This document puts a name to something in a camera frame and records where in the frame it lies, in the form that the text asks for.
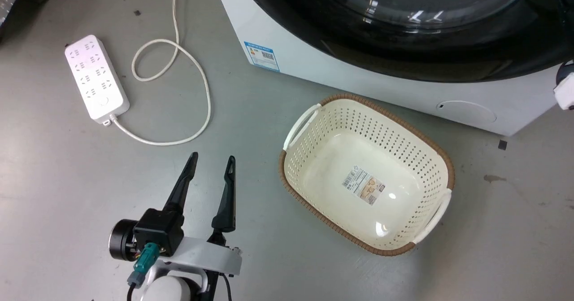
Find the paper label in basket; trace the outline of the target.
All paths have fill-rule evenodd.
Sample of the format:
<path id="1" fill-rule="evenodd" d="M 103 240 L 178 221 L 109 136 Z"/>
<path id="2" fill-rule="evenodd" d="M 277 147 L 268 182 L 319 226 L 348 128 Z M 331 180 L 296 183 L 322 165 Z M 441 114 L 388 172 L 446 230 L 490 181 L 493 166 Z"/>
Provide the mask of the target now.
<path id="1" fill-rule="evenodd" d="M 374 205 L 386 188 L 379 179 L 357 165 L 351 168 L 342 186 L 368 205 Z"/>

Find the blue energy label sticker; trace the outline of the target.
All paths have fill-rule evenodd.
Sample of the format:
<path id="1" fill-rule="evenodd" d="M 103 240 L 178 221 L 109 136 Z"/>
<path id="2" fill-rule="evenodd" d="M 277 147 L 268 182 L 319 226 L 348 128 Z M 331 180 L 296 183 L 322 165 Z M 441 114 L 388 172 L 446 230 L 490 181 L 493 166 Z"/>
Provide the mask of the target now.
<path id="1" fill-rule="evenodd" d="M 280 72 L 274 51 L 270 48 L 244 41 L 247 56 L 254 66 Z"/>

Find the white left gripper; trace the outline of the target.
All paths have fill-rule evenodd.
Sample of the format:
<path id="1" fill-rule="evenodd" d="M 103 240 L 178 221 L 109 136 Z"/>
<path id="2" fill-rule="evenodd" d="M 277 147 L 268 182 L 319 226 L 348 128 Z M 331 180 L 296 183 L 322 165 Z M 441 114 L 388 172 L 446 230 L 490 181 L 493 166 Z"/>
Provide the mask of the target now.
<path id="1" fill-rule="evenodd" d="M 195 176 L 198 152 L 193 152 L 181 171 L 162 211 L 184 213 L 189 183 Z M 213 218 L 212 228 L 221 233 L 236 229 L 236 160 L 229 156 L 224 172 L 222 199 Z M 109 236 L 109 253 L 115 259 L 135 262 L 127 279 L 129 292 L 215 292 L 222 278 L 227 291 L 228 279 L 240 274 L 241 250 L 216 244 L 221 234 L 213 234 L 209 241 L 184 237 L 171 257 L 162 256 L 157 244 L 138 244 L 133 229 L 135 220 L 123 219 Z"/>

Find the black glass washing machine door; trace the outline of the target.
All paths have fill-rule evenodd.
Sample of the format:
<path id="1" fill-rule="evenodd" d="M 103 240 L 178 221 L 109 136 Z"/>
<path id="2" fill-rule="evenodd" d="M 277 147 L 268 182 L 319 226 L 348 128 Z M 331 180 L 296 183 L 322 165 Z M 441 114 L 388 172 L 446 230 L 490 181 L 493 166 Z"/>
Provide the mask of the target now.
<path id="1" fill-rule="evenodd" d="M 571 59 L 557 0 L 253 0 L 345 63 L 420 82 L 519 78 Z"/>

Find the white washing machine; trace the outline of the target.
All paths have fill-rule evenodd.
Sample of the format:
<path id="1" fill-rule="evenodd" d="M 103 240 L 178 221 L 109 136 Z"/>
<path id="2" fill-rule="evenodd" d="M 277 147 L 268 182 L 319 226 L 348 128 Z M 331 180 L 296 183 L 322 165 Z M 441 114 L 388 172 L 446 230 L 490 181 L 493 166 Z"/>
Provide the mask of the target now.
<path id="1" fill-rule="evenodd" d="M 274 51 L 280 73 L 418 112 L 511 136 L 556 105 L 554 88 L 574 76 L 574 0 L 557 0 L 571 59 L 545 70 L 478 83 L 420 82 L 345 63 L 301 41 L 253 0 L 221 0 L 250 64 L 244 41 Z"/>

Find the cream perforated laundry basket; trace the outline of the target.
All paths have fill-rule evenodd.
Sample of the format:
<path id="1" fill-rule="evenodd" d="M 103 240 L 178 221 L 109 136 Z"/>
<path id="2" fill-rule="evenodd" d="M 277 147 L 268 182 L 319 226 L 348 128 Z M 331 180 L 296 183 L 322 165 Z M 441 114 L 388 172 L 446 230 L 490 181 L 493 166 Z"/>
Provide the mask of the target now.
<path id="1" fill-rule="evenodd" d="M 279 156 L 284 187 L 320 221 L 376 255 L 413 248 L 439 224 L 455 186 L 445 150 L 354 94 L 312 105 Z"/>

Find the white power strip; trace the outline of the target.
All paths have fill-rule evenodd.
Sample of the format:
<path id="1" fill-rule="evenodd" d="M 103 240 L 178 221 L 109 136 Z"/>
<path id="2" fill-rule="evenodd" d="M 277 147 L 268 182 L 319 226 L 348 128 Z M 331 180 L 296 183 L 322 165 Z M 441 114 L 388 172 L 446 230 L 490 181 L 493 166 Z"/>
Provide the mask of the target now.
<path id="1" fill-rule="evenodd" d="M 92 120 L 108 127 L 127 112 L 129 100 L 100 39 L 87 35 L 67 46 L 64 54 Z"/>

